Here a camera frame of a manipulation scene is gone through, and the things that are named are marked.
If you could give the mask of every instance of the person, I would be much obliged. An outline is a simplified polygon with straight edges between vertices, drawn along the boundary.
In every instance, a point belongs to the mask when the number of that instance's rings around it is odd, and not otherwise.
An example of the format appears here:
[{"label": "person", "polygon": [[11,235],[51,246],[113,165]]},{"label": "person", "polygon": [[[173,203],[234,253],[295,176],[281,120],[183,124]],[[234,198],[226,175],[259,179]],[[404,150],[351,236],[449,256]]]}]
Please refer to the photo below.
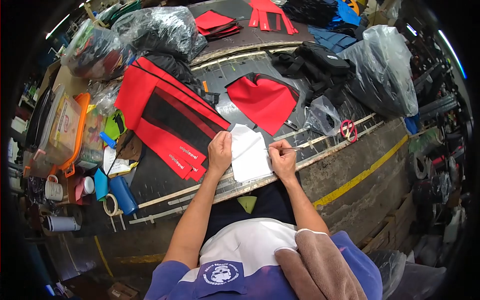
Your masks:
[{"label": "person", "polygon": [[363,289],[363,298],[357,299],[381,299],[378,268],[346,232],[330,235],[296,177],[296,152],[277,149],[291,147],[286,140],[269,145],[280,180],[254,190],[257,201],[251,214],[236,199],[212,205],[232,160],[231,143],[229,132],[219,132],[209,144],[208,171],[175,228],[165,258],[153,271],[145,299],[297,299],[275,252],[295,250],[295,235],[301,230],[333,241],[334,255],[347,262],[348,272]]}]

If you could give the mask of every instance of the blue shirt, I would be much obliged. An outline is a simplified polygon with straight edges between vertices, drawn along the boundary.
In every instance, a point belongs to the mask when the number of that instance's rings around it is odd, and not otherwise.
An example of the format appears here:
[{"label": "blue shirt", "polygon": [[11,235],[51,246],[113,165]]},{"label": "blue shirt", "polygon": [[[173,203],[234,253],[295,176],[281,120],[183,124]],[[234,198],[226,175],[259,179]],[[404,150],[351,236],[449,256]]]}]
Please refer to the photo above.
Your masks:
[{"label": "blue shirt", "polygon": [[[200,267],[167,261],[153,272],[145,300],[157,299],[297,299],[275,260],[279,247],[296,248],[295,228],[269,218],[235,222],[200,251]],[[331,236],[369,300],[382,298],[375,264],[344,231]]]}]

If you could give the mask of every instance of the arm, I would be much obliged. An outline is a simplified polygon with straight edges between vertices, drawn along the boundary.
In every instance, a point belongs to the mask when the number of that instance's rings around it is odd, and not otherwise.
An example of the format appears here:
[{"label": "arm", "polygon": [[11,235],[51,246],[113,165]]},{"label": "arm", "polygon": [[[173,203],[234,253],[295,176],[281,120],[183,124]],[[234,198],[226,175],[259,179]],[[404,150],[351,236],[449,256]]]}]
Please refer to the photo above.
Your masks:
[{"label": "arm", "polygon": [[190,269],[197,267],[216,186],[232,162],[231,146],[232,135],[226,131],[219,132],[208,145],[208,171],[173,232],[163,262],[177,261]]},{"label": "arm", "polygon": [[297,227],[298,229],[307,228],[313,231],[325,232],[330,235],[327,225],[310,200],[308,200],[307,195],[305,195],[295,177],[297,153],[293,150],[282,150],[283,153],[280,154],[277,150],[277,148],[288,147],[291,147],[290,144],[286,140],[281,140],[270,144],[268,150],[272,158],[273,170],[287,189]]}]

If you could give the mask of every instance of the orange container lid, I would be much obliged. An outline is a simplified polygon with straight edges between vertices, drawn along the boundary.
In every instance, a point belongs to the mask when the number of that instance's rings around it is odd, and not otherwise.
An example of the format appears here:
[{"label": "orange container lid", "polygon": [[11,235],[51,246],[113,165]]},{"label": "orange container lid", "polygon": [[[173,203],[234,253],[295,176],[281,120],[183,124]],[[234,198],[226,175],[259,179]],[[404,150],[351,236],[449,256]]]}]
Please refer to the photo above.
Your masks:
[{"label": "orange container lid", "polygon": [[85,126],[85,119],[87,116],[87,109],[88,104],[90,103],[90,94],[80,94],[75,98],[78,104],[82,107],[82,113],[80,115],[80,121],[78,122],[78,131],[77,137],[75,139],[75,150],[73,152],[72,157],[70,157],[66,162],[59,166],[59,169],[65,172],[65,177],[70,177],[71,175],[75,174],[75,160],[77,159],[80,148],[82,147],[82,137],[84,133],[84,126]]}]

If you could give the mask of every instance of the red scissors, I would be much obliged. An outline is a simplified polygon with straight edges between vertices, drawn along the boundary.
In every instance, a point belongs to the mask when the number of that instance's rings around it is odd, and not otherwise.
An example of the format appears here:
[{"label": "red scissors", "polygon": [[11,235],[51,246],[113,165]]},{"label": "red scissors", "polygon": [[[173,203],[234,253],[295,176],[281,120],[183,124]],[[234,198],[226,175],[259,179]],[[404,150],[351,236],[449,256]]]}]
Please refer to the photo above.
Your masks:
[{"label": "red scissors", "polygon": [[357,128],[355,127],[355,123],[352,120],[344,120],[340,125],[340,133],[346,140],[350,143],[354,143],[357,140]]}]

